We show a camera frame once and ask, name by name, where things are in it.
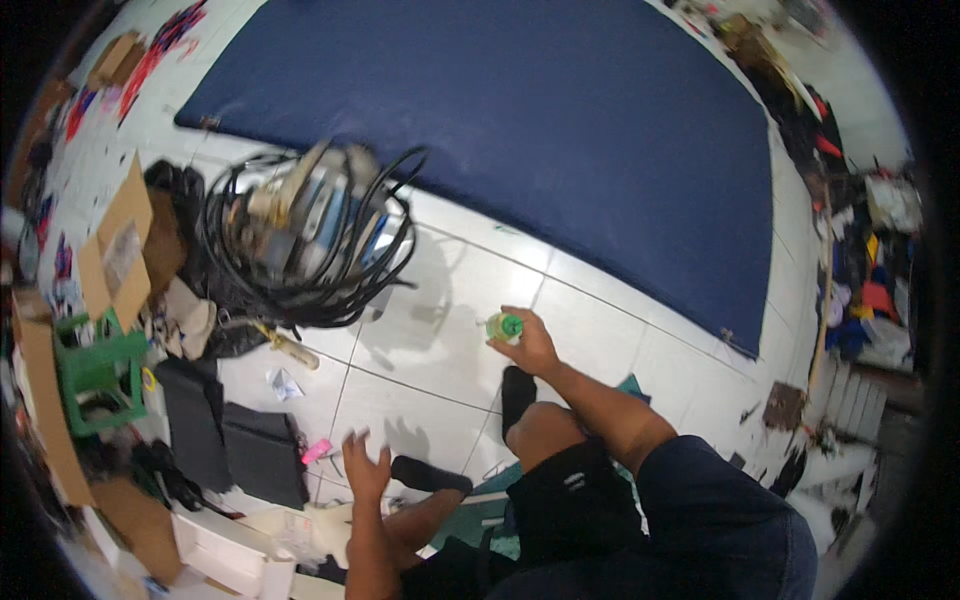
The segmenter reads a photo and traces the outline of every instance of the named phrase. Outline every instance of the green bottle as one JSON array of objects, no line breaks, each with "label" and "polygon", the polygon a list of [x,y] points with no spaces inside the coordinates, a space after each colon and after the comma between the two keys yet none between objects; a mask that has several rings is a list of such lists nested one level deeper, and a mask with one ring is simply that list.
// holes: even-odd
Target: green bottle
[{"label": "green bottle", "polygon": [[491,340],[509,342],[523,331],[523,321],[517,315],[496,313],[487,319],[487,337]]}]

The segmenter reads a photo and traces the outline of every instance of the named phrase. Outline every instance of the navy blue shirt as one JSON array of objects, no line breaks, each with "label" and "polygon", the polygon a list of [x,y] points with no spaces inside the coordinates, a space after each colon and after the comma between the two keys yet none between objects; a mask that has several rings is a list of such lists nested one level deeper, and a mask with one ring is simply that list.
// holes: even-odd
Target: navy blue shirt
[{"label": "navy blue shirt", "polygon": [[817,552],[806,521],[704,440],[656,448],[636,478],[645,548],[521,571],[488,598],[806,600]]}]

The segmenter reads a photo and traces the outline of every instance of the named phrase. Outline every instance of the black cable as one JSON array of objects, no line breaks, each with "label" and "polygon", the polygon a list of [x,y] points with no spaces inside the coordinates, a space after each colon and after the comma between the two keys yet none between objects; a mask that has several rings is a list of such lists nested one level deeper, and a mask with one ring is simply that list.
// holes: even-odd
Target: black cable
[{"label": "black cable", "polygon": [[[330,148],[329,144],[321,152],[321,156],[328,148]],[[387,286],[399,283],[397,276],[413,256],[417,246],[417,235],[410,215],[410,205],[398,198],[396,192],[416,177],[423,168],[427,149],[424,146],[411,148],[382,169],[359,199],[356,216],[349,225],[354,179],[349,153],[344,152],[344,155],[344,175],[347,177],[344,190],[345,201],[333,234],[333,242],[321,265],[312,275],[306,277],[286,276],[282,280],[274,280],[259,276],[255,267],[246,258],[231,251],[230,246],[233,240],[225,237],[228,214],[234,203],[238,200],[246,202],[248,199],[244,196],[250,193],[237,193],[240,175],[248,170],[279,167],[286,162],[299,159],[300,156],[287,154],[250,156],[237,164],[230,165],[214,180],[210,191],[204,197],[200,211],[201,245],[213,265],[225,274],[231,283],[236,284],[239,291],[247,296],[243,300],[247,301],[243,302],[238,298],[214,298],[213,300],[220,300],[218,304],[226,306],[235,304],[249,307],[259,313],[252,316],[283,326],[343,327],[359,320],[366,305]],[[414,156],[420,156],[417,165],[403,180],[398,180],[395,185],[387,188],[386,180]],[[364,267],[359,273],[348,276],[355,262],[351,258],[356,255],[358,244],[367,242],[367,240],[360,240],[360,234],[372,216],[370,214],[372,200],[381,190],[386,191],[387,201],[395,200],[402,209],[402,218],[396,234],[390,245],[373,263]],[[349,238],[346,238],[348,239],[346,247],[341,248],[347,235]],[[393,268],[389,268],[407,239],[411,242],[410,251]],[[338,255],[342,255],[344,260],[336,272],[331,273],[330,267]]]}]

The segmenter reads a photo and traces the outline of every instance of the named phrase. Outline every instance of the white box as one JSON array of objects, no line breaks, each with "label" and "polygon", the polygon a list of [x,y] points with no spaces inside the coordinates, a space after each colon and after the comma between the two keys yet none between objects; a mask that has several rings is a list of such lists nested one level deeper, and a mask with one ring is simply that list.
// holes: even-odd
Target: white box
[{"label": "white box", "polygon": [[272,560],[269,536],[206,508],[191,513],[178,504],[171,518],[184,564],[246,596],[288,596],[296,565]]}]

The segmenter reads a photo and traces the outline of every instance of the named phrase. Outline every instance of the pink marker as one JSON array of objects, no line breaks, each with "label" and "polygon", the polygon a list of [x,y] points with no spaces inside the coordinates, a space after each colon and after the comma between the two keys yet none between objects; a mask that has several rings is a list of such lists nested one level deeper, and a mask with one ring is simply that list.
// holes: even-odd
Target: pink marker
[{"label": "pink marker", "polygon": [[309,465],[318,458],[324,456],[332,447],[333,444],[330,443],[330,440],[324,438],[316,444],[311,445],[310,449],[303,453],[303,458],[301,458],[300,461],[305,465]]}]

